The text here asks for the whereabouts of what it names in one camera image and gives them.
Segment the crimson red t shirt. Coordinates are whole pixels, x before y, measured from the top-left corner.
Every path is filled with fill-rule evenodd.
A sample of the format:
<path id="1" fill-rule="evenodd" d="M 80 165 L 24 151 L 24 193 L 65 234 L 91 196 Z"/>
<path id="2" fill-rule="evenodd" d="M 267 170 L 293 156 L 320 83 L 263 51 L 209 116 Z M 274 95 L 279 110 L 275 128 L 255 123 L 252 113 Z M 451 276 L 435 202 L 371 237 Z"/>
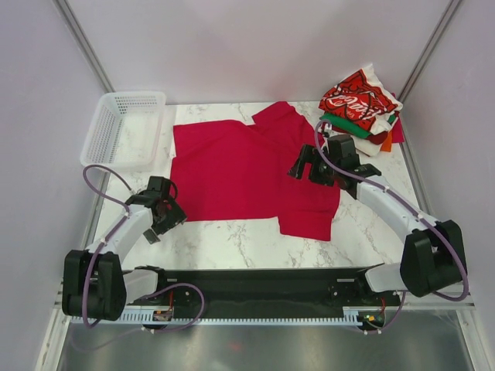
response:
<path id="1" fill-rule="evenodd" d="M 180 124 L 170 178 L 190 222 L 277 218 L 281 234 L 329 241 L 338 187 L 289 176 L 314 128 L 281 101 L 252 117 Z"/>

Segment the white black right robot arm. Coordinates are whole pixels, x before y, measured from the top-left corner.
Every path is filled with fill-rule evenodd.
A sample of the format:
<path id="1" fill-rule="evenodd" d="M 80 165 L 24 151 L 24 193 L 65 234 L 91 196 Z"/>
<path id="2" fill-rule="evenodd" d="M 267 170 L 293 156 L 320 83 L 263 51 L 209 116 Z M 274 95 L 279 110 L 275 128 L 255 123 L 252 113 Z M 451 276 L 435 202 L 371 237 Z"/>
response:
<path id="1" fill-rule="evenodd" d="M 412 205 L 372 164 L 363 164 L 353 139 L 340 134 L 326 145 L 303 145 L 288 175 L 338 186 L 372 209 L 403 243 L 401 261 L 364 268 L 354 285 L 356 299 L 374 303 L 385 291 L 407 291 L 417 298 L 434 294 L 462 301 L 469 294 L 463 236 L 457 223 L 439 221 Z"/>

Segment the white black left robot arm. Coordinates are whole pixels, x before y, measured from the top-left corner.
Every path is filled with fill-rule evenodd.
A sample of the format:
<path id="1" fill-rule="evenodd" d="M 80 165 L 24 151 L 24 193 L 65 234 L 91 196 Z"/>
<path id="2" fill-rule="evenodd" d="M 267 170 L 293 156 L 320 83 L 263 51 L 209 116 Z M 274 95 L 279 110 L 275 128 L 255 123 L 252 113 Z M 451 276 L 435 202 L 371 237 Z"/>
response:
<path id="1" fill-rule="evenodd" d="M 169 284 L 157 267 L 136 267 L 125 271 L 121 263 L 141 237 L 148 243 L 186 221 L 176 201 L 175 183 L 152 176 L 141 192 L 122 202 L 119 217 L 83 250 L 70 251 L 64 260 L 61 307 L 65 315 L 80 317 L 89 326 L 100 320 L 119 319 L 127 304 L 146 297 L 161 304 L 169 297 Z"/>

